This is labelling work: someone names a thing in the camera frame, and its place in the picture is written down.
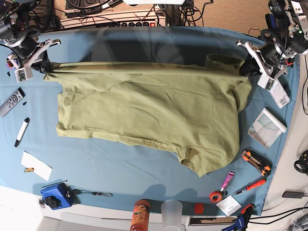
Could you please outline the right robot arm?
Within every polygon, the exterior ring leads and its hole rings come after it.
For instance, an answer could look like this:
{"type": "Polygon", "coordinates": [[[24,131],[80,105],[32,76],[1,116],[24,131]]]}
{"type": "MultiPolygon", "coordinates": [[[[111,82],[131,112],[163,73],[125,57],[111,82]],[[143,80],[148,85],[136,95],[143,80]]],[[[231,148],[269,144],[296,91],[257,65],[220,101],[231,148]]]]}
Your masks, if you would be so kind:
{"type": "Polygon", "coordinates": [[[124,81],[145,75],[166,76],[196,71],[207,73],[205,64],[214,57],[210,71],[225,76],[240,73],[248,52],[238,42],[263,45],[263,41],[230,30],[197,26],[151,26],[140,19],[134,26],[102,15],[80,15],[77,20],[92,22],[98,33],[87,33],[80,43],[60,40],[40,43],[37,37],[48,25],[30,24],[33,2],[8,3],[0,18],[0,39],[12,51],[18,68],[33,59],[31,70],[48,76],[72,75],[71,81],[93,75],[124,81]]]}

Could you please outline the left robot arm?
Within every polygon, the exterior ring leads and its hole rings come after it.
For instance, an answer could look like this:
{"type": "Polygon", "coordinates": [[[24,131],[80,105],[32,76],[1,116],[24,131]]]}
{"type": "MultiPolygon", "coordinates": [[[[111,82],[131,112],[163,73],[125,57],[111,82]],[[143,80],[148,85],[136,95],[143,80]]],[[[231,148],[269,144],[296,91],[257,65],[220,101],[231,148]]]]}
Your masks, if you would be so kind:
{"type": "Polygon", "coordinates": [[[240,75],[259,73],[260,77],[277,80],[287,74],[296,55],[308,53],[308,2],[306,0],[269,0],[267,29],[260,32],[264,45],[238,41],[248,51],[240,75]]]}

